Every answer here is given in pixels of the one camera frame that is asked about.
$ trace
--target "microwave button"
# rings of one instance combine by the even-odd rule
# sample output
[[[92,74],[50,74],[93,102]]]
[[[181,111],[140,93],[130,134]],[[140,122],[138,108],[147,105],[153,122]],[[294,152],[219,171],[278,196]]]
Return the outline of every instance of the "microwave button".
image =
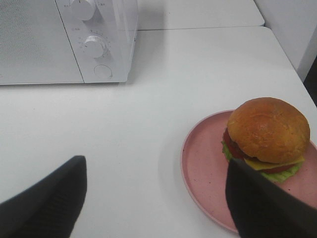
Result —
[[[70,9],[79,20],[87,21],[94,16],[96,3],[94,0],[70,0]]]
[[[103,64],[97,65],[94,69],[94,73],[95,73],[95,76],[103,80],[112,78],[111,69],[108,66]]]
[[[99,36],[89,36],[84,43],[84,52],[92,58],[99,58],[107,51],[103,39]]]

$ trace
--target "cheese slice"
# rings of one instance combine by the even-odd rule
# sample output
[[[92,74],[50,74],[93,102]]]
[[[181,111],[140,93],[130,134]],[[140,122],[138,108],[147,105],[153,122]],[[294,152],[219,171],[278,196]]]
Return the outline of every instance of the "cheese slice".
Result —
[[[295,161],[288,162],[288,163],[282,163],[282,164],[272,164],[272,163],[268,163],[268,162],[262,162],[259,160],[253,161],[253,160],[248,160],[248,159],[244,159],[244,161],[255,170],[268,170],[268,169],[273,169],[273,168],[277,168],[277,167],[281,167],[281,166],[285,166],[285,165],[297,164],[299,162],[305,161],[305,159],[303,156],[300,156]]]

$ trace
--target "top bun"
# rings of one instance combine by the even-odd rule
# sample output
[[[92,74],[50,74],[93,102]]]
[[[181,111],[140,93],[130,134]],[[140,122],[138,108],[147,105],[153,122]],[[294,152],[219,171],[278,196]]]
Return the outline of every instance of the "top bun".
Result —
[[[230,115],[227,128],[245,154],[263,162],[292,162],[305,152],[310,141],[304,115],[276,98],[245,102]]]

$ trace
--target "white table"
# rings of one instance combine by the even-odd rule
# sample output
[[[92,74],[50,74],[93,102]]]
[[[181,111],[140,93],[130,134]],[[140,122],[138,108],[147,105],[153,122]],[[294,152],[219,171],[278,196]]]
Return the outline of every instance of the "white table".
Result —
[[[253,0],[138,0],[139,30],[262,26]]]
[[[139,32],[123,84],[0,87],[0,202],[73,155],[88,193],[73,238],[232,238],[188,194],[179,166],[192,126],[244,101],[317,109],[264,27]]]

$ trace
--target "microwave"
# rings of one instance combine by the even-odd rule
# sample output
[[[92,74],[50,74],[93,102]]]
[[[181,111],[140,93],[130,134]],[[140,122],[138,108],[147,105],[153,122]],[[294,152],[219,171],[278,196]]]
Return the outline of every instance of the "microwave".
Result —
[[[0,0],[0,84],[127,81],[137,0]]]

